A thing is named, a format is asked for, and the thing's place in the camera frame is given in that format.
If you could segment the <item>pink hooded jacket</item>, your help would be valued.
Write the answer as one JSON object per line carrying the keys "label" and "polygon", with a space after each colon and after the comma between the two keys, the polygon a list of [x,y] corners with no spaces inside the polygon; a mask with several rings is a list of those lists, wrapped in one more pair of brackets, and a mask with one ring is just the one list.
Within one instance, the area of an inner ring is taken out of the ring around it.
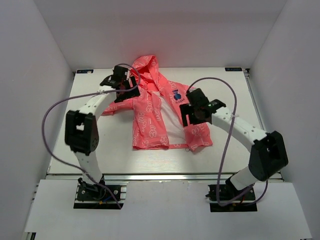
{"label": "pink hooded jacket", "polygon": [[181,149],[194,152],[213,145],[206,123],[184,127],[180,105],[187,103],[188,85],[170,81],[159,71],[155,55],[144,55],[133,62],[140,78],[138,97],[111,103],[103,112],[111,116],[133,111],[132,147],[135,150]]}

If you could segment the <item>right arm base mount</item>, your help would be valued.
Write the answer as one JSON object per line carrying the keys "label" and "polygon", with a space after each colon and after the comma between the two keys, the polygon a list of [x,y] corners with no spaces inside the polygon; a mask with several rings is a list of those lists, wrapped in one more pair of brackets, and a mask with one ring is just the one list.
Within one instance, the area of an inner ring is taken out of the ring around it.
{"label": "right arm base mount", "polygon": [[[248,213],[258,211],[257,203],[255,202],[256,195],[253,188],[251,188],[245,195],[238,197],[226,206],[220,206],[218,204],[216,190],[216,184],[209,184],[208,193],[205,195],[205,198],[209,202],[211,213]],[[239,192],[233,194],[225,184],[221,184],[219,186],[219,199],[221,204],[230,201],[239,194]]]}

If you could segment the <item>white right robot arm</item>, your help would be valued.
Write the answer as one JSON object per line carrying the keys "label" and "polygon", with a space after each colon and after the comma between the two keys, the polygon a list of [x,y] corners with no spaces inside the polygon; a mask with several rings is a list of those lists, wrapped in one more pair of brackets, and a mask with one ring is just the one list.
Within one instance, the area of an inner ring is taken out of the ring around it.
{"label": "white right robot arm", "polygon": [[199,125],[210,123],[239,141],[250,153],[248,166],[225,181],[226,195],[236,200],[244,189],[258,181],[264,182],[288,165],[289,160],[283,136],[256,128],[232,114],[226,104],[218,99],[209,101],[201,89],[186,92],[189,103],[180,105],[182,123]]}

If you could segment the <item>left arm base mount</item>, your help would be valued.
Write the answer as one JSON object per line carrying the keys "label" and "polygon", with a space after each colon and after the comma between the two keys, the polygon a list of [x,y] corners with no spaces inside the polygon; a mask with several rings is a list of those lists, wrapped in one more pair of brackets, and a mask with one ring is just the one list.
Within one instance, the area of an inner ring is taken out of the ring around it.
{"label": "left arm base mount", "polygon": [[[121,184],[107,185],[122,208],[126,199],[127,186]],[[120,210],[111,193],[96,184],[77,180],[77,188],[73,203],[74,209],[86,210]]]}

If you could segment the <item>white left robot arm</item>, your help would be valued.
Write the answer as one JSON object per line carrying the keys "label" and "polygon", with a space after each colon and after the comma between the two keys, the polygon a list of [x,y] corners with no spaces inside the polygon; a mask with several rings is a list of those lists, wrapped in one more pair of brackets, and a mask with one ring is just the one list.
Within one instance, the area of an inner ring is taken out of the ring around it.
{"label": "white left robot arm", "polygon": [[121,63],[112,74],[99,83],[98,90],[79,109],[69,110],[65,116],[64,141],[76,156],[88,193],[99,200],[105,196],[106,187],[101,184],[101,172],[96,156],[99,144],[98,120],[111,103],[138,97],[141,76],[134,67]]}

